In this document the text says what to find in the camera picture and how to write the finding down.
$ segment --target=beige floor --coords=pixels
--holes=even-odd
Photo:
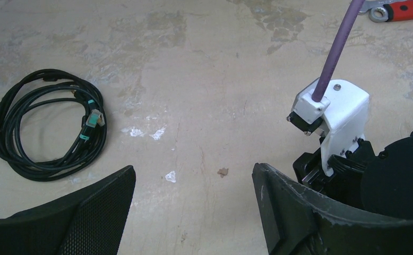
[[[319,76],[348,4],[1,0],[0,99],[32,71],[62,69],[98,86],[110,126],[101,157],[60,181],[28,181],[0,160],[0,217],[130,164],[137,184],[119,254],[267,254],[253,164],[294,177],[293,161],[319,146],[285,117],[295,94]],[[413,21],[359,16],[334,77],[371,94],[366,136],[377,151],[407,136]],[[82,113],[68,103],[30,114],[27,152],[61,156]],[[150,136],[161,129],[159,140]],[[221,178],[223,167],[229,173]],[[165,179],[171,171],[176,183]]]

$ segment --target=purple cable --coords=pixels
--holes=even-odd
[[[352,29],[355,20],[357,19],[358,12],[361,10],[365,0],[352,0],[349,8],[347,9],[344,19],[342,19],[339,26],[338,33],[334,38],[332,47],[330,49],[327,60],[325,61],[324,68],[322,69],[321,76],[317,82],[317,86],[314,89],[311,98],[315,102],[320,102],[327,90],[330,79],[332,78],[336,64],[338,63],[339,56],[341,56],[342,49],[346,44],[347,37],[349,37],[350,30]]]

